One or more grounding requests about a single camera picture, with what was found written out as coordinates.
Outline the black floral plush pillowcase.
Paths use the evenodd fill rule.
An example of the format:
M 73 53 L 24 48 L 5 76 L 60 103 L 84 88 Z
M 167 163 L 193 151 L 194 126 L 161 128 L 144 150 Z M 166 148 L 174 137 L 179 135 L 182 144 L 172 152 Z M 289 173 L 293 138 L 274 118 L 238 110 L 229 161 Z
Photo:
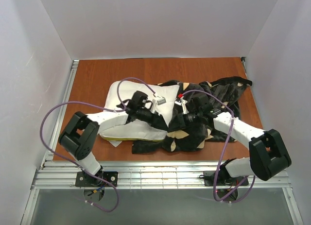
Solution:
M 158 84 L 160 87 L 178 85 L 178 93 L 189 90 L 200 90 L 212 94 L 227 105 L 237 118 L 241 117 L 238 100 L 245 90 L 252 85 L 252 81 L 239 76 L 226 77 L 214 82 L 203 81 L 198 84 L 184 83 L 177 80 L 169 80 Z M 167 133 L 162 141 L 133 142 L 133 154 L 149 154 L 159 149 L 167 152 L 195 152 L 204 148 L 205 141 L 224 142 L 227 134 L 212 128 L 212 122 L 203 124 L 196 122 L 183 130 Z

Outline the white pillow with yellow edge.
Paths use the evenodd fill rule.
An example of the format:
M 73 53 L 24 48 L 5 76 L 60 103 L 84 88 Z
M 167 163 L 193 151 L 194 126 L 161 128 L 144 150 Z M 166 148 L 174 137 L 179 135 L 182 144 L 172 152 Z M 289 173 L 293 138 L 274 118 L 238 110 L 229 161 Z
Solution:
M 115 110 L 126 107 L 124 114 L 128 115 L 128 118 L 125 119 L 124 125 L 103 130 L 100 132 L 100 136 L 108 141 L 162 141 L 167 131 L 155 129 L 152 124 L 137 119 L 135 112 L 140 108 L 150 110 L 152 98 L 156 93 L 158 96 L 163 96 L 166 103 L 158 106 L 155 114 L 161 114 L 169 126 L 173 117 L 174 101 L 178 95 L 178 89 L 178 85 L 160 87 L 131 81 L 114 82 L 109 88 L 104 107 Z

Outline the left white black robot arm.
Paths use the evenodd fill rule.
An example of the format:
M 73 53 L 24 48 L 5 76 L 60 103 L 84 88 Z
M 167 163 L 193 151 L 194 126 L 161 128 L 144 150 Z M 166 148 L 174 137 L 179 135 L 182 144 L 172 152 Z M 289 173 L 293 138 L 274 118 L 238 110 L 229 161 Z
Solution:
M 154 94 L 149 100 L 147 94 L 136 91 L 131 99 L 126 99 L 117 105 L 121 110 L 104 110 L 90 115 L 78 111 L 60 134 L 58 142 L 85 171 L 83 173 L 85 180 L 94 186 L 99 185 L 101 183 L 99 178 L 103 176 L 104 171 L 92 153 L 97 135 L 135 120 L 166 131 L 168 126 L 163 116 L 156 110 L 158 106 L 165 103 L 166 99 L 162 96 Z

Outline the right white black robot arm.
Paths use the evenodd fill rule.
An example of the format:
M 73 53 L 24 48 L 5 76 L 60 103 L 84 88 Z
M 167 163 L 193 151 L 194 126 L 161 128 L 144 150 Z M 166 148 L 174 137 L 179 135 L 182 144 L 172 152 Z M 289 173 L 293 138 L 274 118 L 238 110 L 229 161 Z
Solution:
M 210 180 L 224 182 L 236 177 L 253 175 L 267 181 L 292 164 L 292 160 L 280 133 L 271 129 L 255 128 L 226 112 L 213 108 L 207 95 L 195 94 L 190 101 L 178 95 L 175 105 L 181 111 L 172 118 L 170 131 L 182 130 L 203 123 L 237 140 L 249 151 L 248 158 L 229 159 L 219 166 Z

